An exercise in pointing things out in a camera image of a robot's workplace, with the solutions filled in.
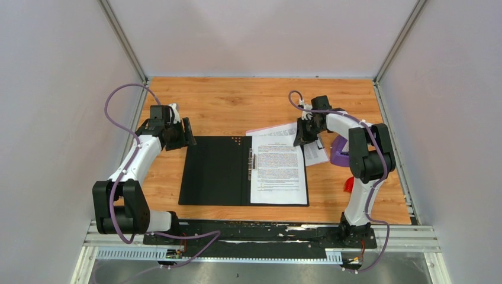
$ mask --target red wire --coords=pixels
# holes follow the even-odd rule
[[[185,239],[185,248],[183,249],[183,252],[186,253],[186,239]]]
[[[361,240],[361,244],[362,244],[362,250],[361,250],[361,254],[357,256],[357,258],[361,258],[361,261],[364,260],[364,251],[365,251],[365,246],[364,246],[364,240]]]

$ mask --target open folder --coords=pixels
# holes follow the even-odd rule
[[[195,140],[187,149],[178,204],[308,206],[303,150],[284,137]]]

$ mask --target paper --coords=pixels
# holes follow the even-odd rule
[[[307,204],[303,153],[288,137],[253,136],[251,203]]]
[[[255,130],[249,130],[246,132],[246,136],[288,136],[291,138],[291,145],[295,140],[297,135],[297,123],[282,124],[269,128],[260,128]],[[320,164],[328,162],[329,158],[326,154],[326,149],[323,147],[321,138],[316,142],[312,142],[303,146],[305,151],[305,165],[312,166],[314,164]]]

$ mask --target folder clip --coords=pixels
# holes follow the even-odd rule
[[[247,158],[247,179],[251,180],[251,170],[253,169],[253,149],[249,149],[249,157]]]

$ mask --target purple object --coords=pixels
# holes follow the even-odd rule
[[[340,167],[349,167],[349,152],[343,151],[347,139],[338,135],[331,143],[331,164]]]

